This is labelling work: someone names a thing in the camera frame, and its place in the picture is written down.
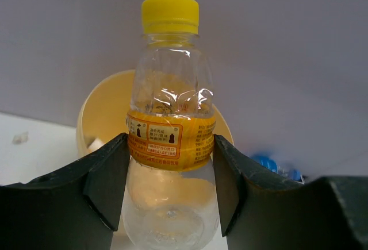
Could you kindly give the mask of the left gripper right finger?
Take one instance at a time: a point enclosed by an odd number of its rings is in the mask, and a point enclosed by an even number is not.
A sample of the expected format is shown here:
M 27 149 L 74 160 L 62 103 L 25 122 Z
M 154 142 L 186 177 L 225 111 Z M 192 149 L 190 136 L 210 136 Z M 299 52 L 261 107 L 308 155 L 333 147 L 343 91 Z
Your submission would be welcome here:
M 223 136 L 213 166 L 229 249 L 366 249 L 367 177 L 301 184 L 261 166 Z

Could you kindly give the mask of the clear bottle yellow cap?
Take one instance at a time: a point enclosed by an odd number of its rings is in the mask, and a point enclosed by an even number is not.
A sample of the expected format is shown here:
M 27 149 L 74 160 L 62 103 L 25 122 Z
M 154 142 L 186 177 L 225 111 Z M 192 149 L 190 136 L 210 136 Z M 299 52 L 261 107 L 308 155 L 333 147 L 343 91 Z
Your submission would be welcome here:
M 213 82 L 195 46 L 195 0 L 145 0 L 147 45 L 126 116 L 131 154 L 122 220 L 139 249 L 202 249 L 219 223 Z

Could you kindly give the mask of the blue capped water bottle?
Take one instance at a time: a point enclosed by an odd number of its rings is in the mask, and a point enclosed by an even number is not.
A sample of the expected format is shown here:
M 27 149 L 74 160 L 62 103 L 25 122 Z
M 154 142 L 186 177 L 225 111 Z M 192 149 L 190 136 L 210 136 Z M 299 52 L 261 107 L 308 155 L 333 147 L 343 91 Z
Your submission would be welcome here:
M 267 152 L 255 153 L 251 155 L 250 158 L 284 178 L 288 178 L 301 184 L 305 183 L 302 173 L 290 162 L 279 161 L 272 154 Z

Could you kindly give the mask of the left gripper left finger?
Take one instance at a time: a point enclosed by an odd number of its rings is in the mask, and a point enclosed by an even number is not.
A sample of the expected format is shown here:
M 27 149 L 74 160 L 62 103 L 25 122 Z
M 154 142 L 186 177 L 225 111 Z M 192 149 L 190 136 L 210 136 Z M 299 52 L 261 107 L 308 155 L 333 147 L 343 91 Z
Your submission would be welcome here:
M 30 182 L 1 187 L 2 249 L 109 249 L 129 166 L 128 136 Z

